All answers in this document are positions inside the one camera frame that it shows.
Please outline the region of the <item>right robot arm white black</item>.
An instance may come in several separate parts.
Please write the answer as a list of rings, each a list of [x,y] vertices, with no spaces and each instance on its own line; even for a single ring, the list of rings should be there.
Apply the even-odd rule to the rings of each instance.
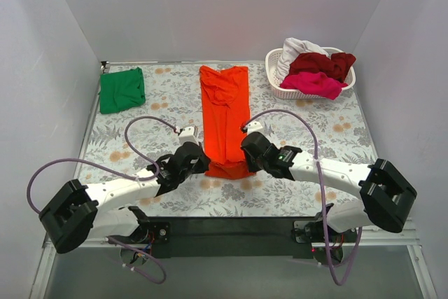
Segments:
[[[375,225],[392,233],[403,231],[417,191],[388,160],[350,164],[316,160],[293,146],[276,147],[263,134],[252,132],[241,143],[250,172],[264,171],[278,179],[323,183],[354,197],[329,203],[308,223],[295,223],[297,240],[332,241],[355,228]]]

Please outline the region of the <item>orange t-shirt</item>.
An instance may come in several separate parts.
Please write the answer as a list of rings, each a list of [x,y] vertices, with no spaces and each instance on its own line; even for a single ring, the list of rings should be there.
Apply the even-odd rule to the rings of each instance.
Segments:
[[[202,95],[204,150],[210,159],[207,176],[245,179],[252,175],[241,149],[243,123],[251,118],[249,69],[199,68]]]

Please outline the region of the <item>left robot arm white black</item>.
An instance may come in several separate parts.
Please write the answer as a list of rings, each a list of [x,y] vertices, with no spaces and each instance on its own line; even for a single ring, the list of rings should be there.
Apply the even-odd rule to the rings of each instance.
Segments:
[[[148,237],[149,221],[133,204],[177,189],[189,176],[207,172],[210,162],[200,145],[187,141],[132,176],[85,185],[66,182],[38,217],[57,253],[108,236],[140,243]]]

